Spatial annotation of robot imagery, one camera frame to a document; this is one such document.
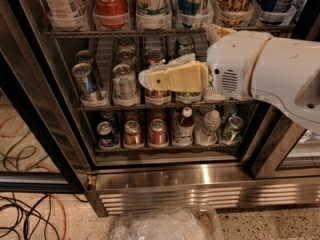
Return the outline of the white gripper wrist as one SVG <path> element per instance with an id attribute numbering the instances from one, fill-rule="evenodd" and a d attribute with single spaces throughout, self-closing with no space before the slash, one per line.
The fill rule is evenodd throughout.
<path id="1" fill-rule="evenodd" d="M 238 31 L 210 24 L 205 27 L 211 45 L 207 62 L 211 69 L 214 89 L 236 100 L 251 100 L 250 82 L 258 57 L 272 35 L 264 32 Z M 201 92 L 209 86 L 209 67 L 187 54 L 156 64 L 139 73 L 139 83 L 148 90 Z"/>

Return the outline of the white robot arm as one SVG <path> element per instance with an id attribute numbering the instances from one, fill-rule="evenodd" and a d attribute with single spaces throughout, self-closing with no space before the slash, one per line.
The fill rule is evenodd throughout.
<path id="1" fill-rule="evenodd" d="M 200 92 L 211 86 L 236 100 L 259 100 L 320 133 L 320 43 L 211 24 L 207 62 L 184 55 L 139 73 L 149 90 Z"/>

